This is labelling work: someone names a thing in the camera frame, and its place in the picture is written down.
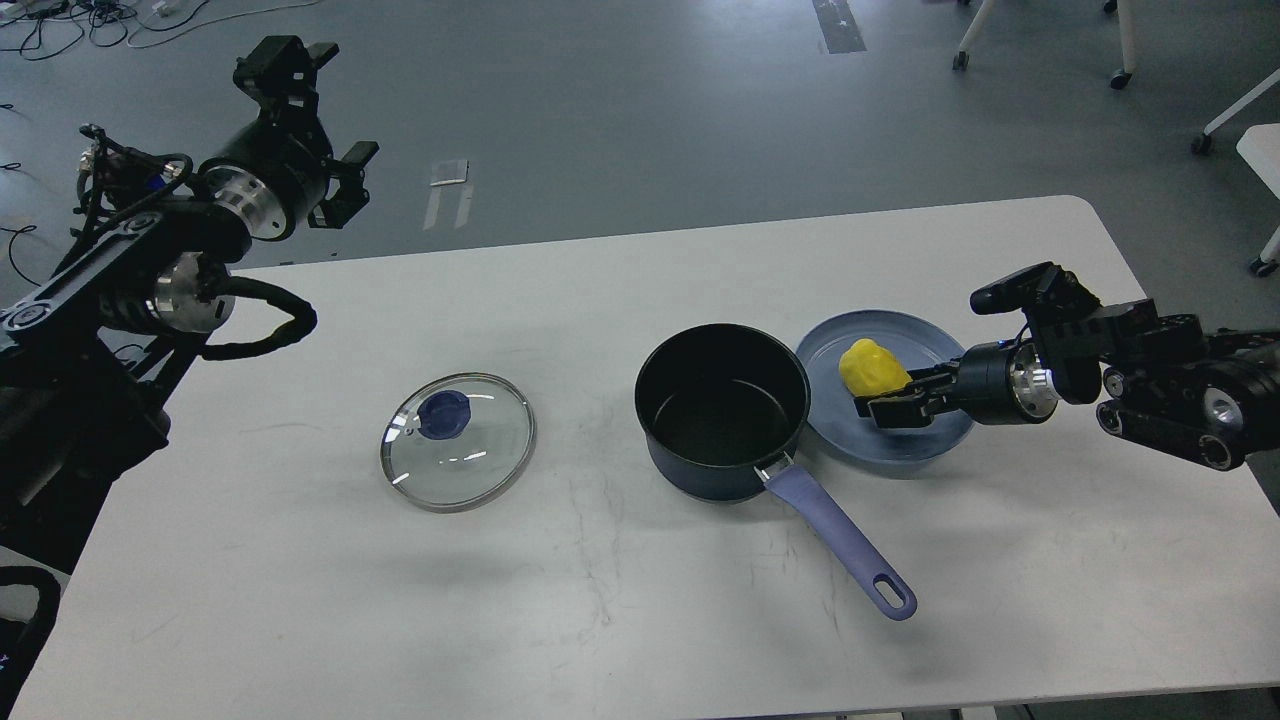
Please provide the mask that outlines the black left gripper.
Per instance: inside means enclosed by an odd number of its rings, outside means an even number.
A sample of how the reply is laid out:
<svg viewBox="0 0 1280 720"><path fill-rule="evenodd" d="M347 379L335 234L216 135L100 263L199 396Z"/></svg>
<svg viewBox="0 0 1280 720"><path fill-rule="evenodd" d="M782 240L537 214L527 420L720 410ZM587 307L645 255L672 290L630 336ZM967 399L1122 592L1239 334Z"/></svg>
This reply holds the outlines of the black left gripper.
<svg viewBox="0 0 1280 720"><path fill-rule="evenodd" d="M370 202L366 169L376 141L358 141L332 158L319 120L317 73L340 51L335 42L268 36L239 58L234 86L259 108L198 173L215 201L234 211L253 240L278 242L307 219L339 231Z"/></svg>

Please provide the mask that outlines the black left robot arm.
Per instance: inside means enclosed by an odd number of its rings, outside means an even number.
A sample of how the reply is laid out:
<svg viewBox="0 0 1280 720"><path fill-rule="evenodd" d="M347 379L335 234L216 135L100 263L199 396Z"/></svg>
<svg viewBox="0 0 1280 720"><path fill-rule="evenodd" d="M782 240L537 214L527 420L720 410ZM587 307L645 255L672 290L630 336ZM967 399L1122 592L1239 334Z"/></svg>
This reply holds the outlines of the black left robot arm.
<svg viewBox="0 0 1280 720"><path fill-rule="evenodd" d="M165 406L198 360L260 357L317 324L303 299L230 265L300 225L344 227L370 200L360 141L334 154L317 74L334 42L268 36L236 87L257 115L202 163L118 143L81 127L82 224L47 281L3 309L3 588L35 592L3 615L3 716L55 628L108 496L165 448Z"/></svg>

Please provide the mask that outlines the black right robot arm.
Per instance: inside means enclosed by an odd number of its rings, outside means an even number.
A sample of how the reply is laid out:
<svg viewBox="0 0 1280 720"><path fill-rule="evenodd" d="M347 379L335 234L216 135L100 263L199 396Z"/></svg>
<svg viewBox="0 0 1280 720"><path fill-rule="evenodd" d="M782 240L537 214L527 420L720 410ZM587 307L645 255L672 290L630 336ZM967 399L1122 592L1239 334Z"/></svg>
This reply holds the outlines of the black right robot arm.
<svg viewBox="0 0 1280 720"><path fill-rule="evenodd" d="M975 290L979 315L1019 311L1024 332L858 389L881 429L963 413L989 427L1046 423L1060 404L1093 405L1108 436L1226 471L1277 447L1277 332L1207 332L1155 301L1102 304L1076 275L1039 263Z"/></svg>

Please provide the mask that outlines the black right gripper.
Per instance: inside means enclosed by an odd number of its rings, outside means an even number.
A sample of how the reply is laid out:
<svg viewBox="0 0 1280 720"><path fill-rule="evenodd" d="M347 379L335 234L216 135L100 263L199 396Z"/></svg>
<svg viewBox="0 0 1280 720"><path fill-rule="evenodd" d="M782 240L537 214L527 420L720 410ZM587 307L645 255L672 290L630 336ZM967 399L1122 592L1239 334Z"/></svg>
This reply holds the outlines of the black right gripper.
<svg viewBox="0 0 1280 720"><path fill-rule="evenodd" d="M858 415L879 429L925 428L938 415L960 411L982 425L1010 427L1044 423L1059 406L1052 372L1032 342L977 345L957 364L908 374L909 393L854 396Z"/></svg>

